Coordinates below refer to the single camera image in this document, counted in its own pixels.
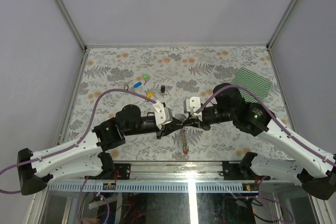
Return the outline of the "yellow key tag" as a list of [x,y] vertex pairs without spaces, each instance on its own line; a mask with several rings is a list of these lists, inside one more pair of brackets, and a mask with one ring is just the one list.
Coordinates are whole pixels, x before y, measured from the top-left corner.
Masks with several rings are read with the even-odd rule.
[[146,95],[147,98],[151,98],[152,96],[154,96],[154,93],[153,92],[150,92]]

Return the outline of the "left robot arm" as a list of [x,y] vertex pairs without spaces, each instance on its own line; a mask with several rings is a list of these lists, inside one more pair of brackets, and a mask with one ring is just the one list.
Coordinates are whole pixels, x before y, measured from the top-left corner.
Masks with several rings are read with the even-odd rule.
[[42,151],[20,150],[20,193],[32,195],[55,181],[71,177],[109,179],[115,166],[108,151],[125,144],[127,136],[154,133],[161,139],[182,127],[182,122],[165,106],[155,106],[153,112],[142,116],[138,106],[126,105],[115,117],[86,131],[78,140]]

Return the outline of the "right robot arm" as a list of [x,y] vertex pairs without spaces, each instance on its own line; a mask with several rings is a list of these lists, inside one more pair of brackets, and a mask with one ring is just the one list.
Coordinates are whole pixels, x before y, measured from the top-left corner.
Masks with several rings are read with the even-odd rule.
[[213,124],[232,122],[241,132],[268,142],[291,157],[281,161],[247,152],[239,163],[243,178],[287,180],[321,200],[328,200],[335,193],[335,155],[287,127],[250,90],[223,83],[214,88],[205,103],[199,97],[191,97],[183,106],[188,114],[184,126],[208,131]]

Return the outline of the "floral table mat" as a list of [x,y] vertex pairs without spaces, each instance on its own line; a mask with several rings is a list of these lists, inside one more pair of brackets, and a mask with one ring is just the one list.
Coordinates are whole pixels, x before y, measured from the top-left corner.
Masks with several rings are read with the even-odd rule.
[[[71,120],[60,142],[79,138],[87,126],[113,118],[127,104],[137,105],[143,115],[152,104],[143,96],[160,100],[174,116],[185,119],[183,101],[192,96],[206,101],[221,83],[231,83],[240,68],[246,68],[272,82],[264,103],[285,124],[290,124],[276,75],[265,47],[140,47],[90,48],[78,85]],[[143,85],[143,75],[150,77]],[[133,80],[129,90],[124,83]],[[165,86],[163,95],[161,86]],[[213,125],[209,131],[185,128],[188,155],[182,151],[181,130],[162,139],[154,134],[128,137],[126,143],[111,151],[116,161],[238,161],[247,152],[274,159],[287,155],[273,145],[236,129],[232,123]]]

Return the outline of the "blue key tag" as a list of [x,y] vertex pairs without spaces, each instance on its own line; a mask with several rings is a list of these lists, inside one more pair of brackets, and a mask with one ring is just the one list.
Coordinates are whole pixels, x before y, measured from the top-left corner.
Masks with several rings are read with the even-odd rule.
[[134,88],[138,88],[138,87],[140,87],[142,85],[142,83],[141,82],[137,82],[136,84],[134,84]]

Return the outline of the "green key tag far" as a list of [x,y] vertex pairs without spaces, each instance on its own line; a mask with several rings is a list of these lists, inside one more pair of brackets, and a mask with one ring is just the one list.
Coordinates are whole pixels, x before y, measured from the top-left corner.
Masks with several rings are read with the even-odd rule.
[[144,80],[149,80],[150,79],[150,77],[146,74],[144,74],[142,77],[143,77]]

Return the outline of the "green striped cloth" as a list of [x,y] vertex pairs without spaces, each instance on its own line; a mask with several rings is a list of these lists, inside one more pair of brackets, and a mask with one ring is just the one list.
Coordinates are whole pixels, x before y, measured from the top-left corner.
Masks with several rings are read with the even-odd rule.
[[240,68],[238,70],[231,84],[242,86],[250,90],[262,101],[268,96],[269,90],[272,86],[271,81],[246,68]]

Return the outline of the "aluminium front rail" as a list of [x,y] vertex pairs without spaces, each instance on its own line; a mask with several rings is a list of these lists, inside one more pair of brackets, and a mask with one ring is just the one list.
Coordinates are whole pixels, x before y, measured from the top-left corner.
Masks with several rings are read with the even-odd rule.
[[100,193],[186,193],[196,192],[247,192],[246,186],[258,182],[254,174],[243,175],[237,161],[200,162],[130,162],[118,163],[119,177],[90,179],[84,182],[72,179],[49,186],[50,190],[63,192]]

